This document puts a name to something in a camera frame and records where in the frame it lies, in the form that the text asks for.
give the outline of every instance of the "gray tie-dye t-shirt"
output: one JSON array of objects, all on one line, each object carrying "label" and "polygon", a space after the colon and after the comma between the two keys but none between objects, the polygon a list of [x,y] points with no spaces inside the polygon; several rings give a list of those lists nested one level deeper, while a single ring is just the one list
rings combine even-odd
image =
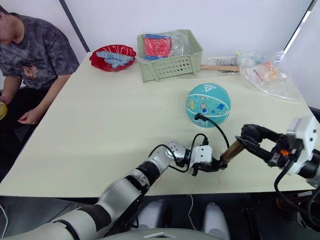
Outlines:
[{"label": "gray tie-dye t-shirt", "polygon": [[67,37],[51,23],[29,16],[13,15],[24,24],[23,40],[0,44],[3,76],[22,76],[30,88],[49,88],[59,75],[76,71],[78,60]]}]

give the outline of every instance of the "yellow object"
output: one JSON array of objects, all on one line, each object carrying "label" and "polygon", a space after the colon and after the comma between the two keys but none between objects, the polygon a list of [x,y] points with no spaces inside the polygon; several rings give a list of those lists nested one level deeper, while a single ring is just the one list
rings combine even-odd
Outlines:
[{"label": "yellow object", "polygon": [[8,112],[7,105],[0,101],[0,120],[3,119]]}]

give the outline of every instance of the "silver arm segment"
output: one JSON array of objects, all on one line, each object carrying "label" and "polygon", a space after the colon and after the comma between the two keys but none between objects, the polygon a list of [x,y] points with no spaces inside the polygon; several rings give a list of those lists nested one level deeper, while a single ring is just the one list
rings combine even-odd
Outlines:
[{"label": "silver arm segment", "polygon": [[[178,159],[186,148],[177,142],[167,144]],[[35,230],[5,238],[6,240],[96,240],[114,225],[123,226],[137,212],[152,184],[174,160],[170,152],[159,147],[140,166],[110,184],[92,206],[81,207],[46,223]]]}]

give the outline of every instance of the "red bowl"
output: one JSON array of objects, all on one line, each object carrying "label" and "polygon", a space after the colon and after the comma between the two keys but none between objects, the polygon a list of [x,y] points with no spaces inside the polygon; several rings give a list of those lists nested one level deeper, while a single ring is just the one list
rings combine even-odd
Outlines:
[{"label": "red bowl", "polygon": [[[96,55],[96,52],[101,52],[101,51],[108,51],[108,52],[112,52],[112,53],[127,55],[130,57],[133,57],[133,60],[129,61],[124,66],[118,66],[116,69],[113,69],[111,64],[105,62],[104,58],[98,57]],[[91,65],[98,68],[98,69],[101,69],[101,70],[107,71],[107,72],[119,72],[121,70],[126,69],[127,67],[129,67],[131,64],[134,63],[136,54],[137,53],[133,50],[133,48],[129,47],[129,46],[109,45],[109,46],[101,47],[98,50],[95,50],[89,59],[91,60]]]}]

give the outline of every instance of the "white wall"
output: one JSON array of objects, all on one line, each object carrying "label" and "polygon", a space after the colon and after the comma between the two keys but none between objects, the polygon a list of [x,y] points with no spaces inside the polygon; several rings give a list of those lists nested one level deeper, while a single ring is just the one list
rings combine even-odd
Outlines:
[{"label": "white wall", "polygon": [[[58,0],[1,0],[0,4],[8,12],[40,18],[55,25],[67,36],[78,61],[82,62],[86,51]],[[0,72],[0,89],[3,81]]]},{"label": "white wall", "polygon": [[320,109],[320,2],[285,55],[286,65],[306,103]]},{"label": "white wall", "polygon": [[283,50],[311,0],[65,0],[90,50],[190,29],[204,48]]}]

